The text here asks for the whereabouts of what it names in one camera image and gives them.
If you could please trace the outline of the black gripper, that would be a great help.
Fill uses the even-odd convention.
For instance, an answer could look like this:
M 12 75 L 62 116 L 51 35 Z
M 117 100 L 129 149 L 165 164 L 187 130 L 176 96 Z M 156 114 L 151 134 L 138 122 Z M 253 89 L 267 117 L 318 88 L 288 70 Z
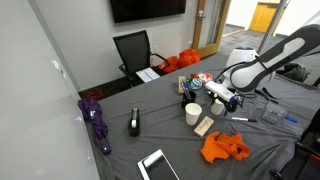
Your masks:
M 210 98 L 211 98 L 211 103 L 214 103 L 214 101 L 216 99 L 216 94 L 211 93 Z M 235 112 L 237 109 L 237 106 L 243 107 L 243 99 L 242 98 L 236 97 L 232 102 L 227 102 L 225 104 L 225 108 L 228 111 L 227 114 L 231 114 L 231 113 Z

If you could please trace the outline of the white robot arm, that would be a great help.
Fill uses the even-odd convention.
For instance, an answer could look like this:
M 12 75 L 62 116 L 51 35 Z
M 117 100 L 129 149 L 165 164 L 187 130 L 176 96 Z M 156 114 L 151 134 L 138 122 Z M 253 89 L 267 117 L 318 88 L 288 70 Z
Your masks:
M 236 91 L 255 90 L 274 72 L 320 46 L 320 25 L 305 25 L 281 42 L 258 55 L 252 48 L 238 47 L 230 54 L 226 68 L 205 87 L 213 92 L 230 113 L 240 105 Z

